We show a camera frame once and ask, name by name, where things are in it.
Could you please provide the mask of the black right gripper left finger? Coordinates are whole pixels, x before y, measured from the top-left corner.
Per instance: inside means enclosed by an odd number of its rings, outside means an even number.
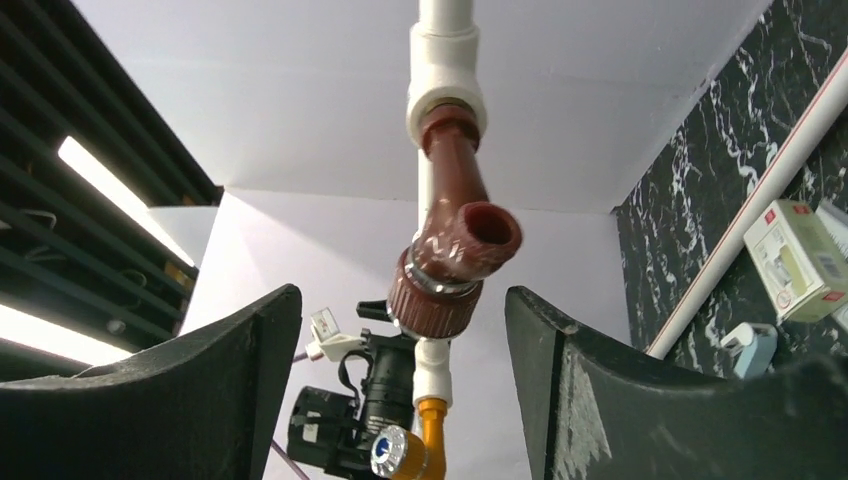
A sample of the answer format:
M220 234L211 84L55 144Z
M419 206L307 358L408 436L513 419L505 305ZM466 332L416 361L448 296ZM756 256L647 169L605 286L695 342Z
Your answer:
M259 479L302 323L284 285L125 360L1 386L5 479Z

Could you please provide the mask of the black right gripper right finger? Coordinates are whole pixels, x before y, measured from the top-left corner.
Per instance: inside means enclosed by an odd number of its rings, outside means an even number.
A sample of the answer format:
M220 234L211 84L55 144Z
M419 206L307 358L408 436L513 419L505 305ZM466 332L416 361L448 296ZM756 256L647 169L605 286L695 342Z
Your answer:
M847 360L750 380L650 357L523 286L505 326L535 479L843 479Z

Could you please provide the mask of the brown water faucet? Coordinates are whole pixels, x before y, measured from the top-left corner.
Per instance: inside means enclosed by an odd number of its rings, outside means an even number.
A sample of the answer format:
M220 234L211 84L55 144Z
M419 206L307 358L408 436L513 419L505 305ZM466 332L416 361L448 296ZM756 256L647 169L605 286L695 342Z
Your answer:
M450 339L464 332L485 279L522 245L518 220L489 199L476 160L480 138L476 118L459 105L439 105L423 118L432 200L419 236L399 257L387 300L410 336Z

